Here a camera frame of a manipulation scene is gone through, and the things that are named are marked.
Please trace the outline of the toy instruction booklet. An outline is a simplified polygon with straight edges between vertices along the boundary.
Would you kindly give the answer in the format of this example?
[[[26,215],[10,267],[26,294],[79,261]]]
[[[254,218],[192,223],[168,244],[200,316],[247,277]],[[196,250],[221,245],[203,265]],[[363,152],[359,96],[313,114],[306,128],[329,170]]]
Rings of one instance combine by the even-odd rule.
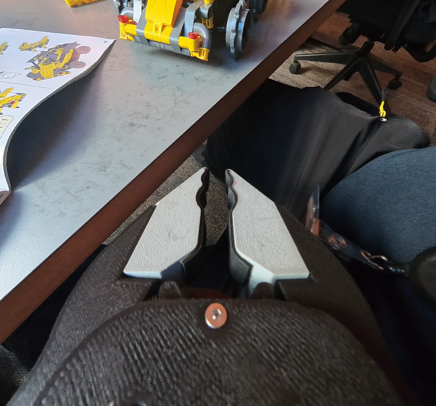
[[[114,42],[99,37],[1,28],[1,203],[11,193],[7,152],[18,126],[47,98],[86,76]]]

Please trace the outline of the black cloth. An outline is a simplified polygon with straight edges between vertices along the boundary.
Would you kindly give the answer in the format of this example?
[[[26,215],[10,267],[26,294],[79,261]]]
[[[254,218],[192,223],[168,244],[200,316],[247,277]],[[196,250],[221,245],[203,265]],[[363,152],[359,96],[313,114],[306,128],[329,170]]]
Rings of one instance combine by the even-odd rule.
[[[374,158],[428,145],[416,123],[381,121],[351,93],[268,79],[208,138],[204,158],[220,181],[232,169],[301,219],[316,185],[324,196]]]

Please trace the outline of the person's leg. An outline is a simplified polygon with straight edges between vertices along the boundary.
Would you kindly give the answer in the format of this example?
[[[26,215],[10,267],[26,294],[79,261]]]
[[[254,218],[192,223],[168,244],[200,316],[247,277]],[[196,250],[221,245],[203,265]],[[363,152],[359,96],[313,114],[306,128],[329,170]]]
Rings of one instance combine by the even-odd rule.
[[[412,262],[436,245],[436,147],[370,161],[324,197],[320,218],[372,254]]]

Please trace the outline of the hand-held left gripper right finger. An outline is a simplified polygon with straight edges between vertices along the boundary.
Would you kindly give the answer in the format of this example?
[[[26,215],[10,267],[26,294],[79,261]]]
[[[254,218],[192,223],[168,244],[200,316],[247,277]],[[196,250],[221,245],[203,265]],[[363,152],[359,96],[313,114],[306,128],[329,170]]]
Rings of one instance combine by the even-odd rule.
[[[246,294],[259,283],[308,278],[310,272],[275,203],[231,169],[225,180],[230,272]]]

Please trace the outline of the yellow toy vehicle model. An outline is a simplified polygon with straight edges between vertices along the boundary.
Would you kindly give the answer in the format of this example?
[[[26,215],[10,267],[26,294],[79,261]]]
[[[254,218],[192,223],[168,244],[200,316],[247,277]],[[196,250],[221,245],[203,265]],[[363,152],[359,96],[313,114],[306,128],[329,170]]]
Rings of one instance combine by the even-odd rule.
[[[123,40],[207,61],[213,33],[236,58],[268,0],[113,0]]]

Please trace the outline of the black office chair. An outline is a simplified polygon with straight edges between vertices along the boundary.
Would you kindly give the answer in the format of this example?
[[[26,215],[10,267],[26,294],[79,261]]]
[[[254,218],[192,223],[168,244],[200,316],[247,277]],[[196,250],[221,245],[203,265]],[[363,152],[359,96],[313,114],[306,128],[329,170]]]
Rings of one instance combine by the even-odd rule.
[[[380,103],[382,88],[375,71],[395,76],[389,82],[390,89],[398,89],[402,83],[401,72],[370,55],[375,42],[384,44],[388,51],[403,47],[419,62],[435,58],[435,44],[426,50],[431,42],[435,42],[435,0],[346,0],[337,11],[348,15],[351,22],[339,37],[343,46],[353,44],[359,37],[368,40],[360,49],[296,55],[290,73],[299,72],[302,60],[344,64],[345,67],[324,89],[330,90],[358,72],[374,99]]]

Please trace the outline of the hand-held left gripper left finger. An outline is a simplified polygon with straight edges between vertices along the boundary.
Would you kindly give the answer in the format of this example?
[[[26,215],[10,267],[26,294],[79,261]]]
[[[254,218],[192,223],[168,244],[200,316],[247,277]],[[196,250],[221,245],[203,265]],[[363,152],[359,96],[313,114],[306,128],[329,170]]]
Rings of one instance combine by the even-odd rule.
[[[205,239],[209,174],[198,170],[157,204],[126,266],[135,278],[182,278]]]

